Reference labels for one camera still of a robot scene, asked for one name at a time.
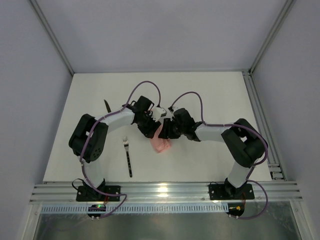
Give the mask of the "pink satin napkin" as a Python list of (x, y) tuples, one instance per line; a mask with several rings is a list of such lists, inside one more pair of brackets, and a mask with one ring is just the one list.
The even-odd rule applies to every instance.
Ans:
[(162, 153), (171, 148), (169, 139), (160, 138), (159, 135), (162, 131), (163, 124), (155, 131), (153, 138), (150, 139), (150, 144), (156, 153)]

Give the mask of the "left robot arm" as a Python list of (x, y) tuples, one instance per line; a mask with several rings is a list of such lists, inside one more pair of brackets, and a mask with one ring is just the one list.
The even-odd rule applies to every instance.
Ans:
[(100, 156), (104, 150), (107, 134), (124, 126), (136, 124), (139, 131), (152, 139), (160, 127), (160, 118), (167, 111), (144, 96), (137, 101), (126, 103), (117, 111), (102, 117), (84, 114), (68, 142), (73, 154), (79, 157), (85, 185), (102, 194), (105, 179), (99, 170)]

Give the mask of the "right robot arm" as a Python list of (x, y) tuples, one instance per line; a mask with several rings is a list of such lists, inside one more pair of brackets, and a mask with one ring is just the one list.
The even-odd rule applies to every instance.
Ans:
[(254, 164), (267, 151), (268, 145), (263, 137), (244, 118), (229, 126), (209, 125), (195, 121), (185, 108), (170, 107), (172, 117), (163, 120), (160, 139), (178, 139), (185, 136), (194, 142), (214, 141), (225, 143), (235, 163), (223, 183), (222, 195), (230, 199), (241, 194), (247, 184)]

